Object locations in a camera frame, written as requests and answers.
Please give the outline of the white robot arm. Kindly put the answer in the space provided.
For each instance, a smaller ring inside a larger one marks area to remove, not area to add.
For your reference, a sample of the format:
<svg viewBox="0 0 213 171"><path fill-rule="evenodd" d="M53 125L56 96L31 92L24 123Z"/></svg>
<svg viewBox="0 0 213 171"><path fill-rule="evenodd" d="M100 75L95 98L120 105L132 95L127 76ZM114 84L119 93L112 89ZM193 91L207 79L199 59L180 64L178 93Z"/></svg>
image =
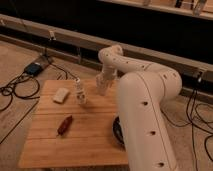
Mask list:
<svg viewBox="0 0 213 171"><path fill-rule="evenodd" d="M180 93L180 74L162 64L126 57L119 45L101 49L98 58L98 92L104 95L110 82L117 82L117 114L130 171L179 171L160 104Z"/></svg>

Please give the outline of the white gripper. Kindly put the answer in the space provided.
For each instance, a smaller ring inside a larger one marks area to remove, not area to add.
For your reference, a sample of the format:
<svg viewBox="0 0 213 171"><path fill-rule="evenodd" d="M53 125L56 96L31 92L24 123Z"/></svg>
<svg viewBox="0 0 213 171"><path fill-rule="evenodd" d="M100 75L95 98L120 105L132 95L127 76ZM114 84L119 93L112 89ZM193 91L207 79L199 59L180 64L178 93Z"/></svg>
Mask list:
<svg viewBox="0 0 213 171"><path fill-rule="evenodd" d="M117 70L112 67L103 66L101 72L96 76L96 87L100 95L104 96L107 89L112 85L117 76Z"/></svg>

